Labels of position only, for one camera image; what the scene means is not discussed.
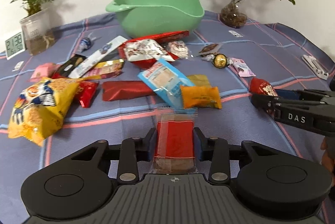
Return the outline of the person right hand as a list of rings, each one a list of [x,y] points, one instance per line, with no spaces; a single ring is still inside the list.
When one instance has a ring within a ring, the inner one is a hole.
[[[321,164],[331,173],[332,186],[334,187],[334,159],[329,156],[326,138],[323,139],[320,149],[324,152],[322,155]]]

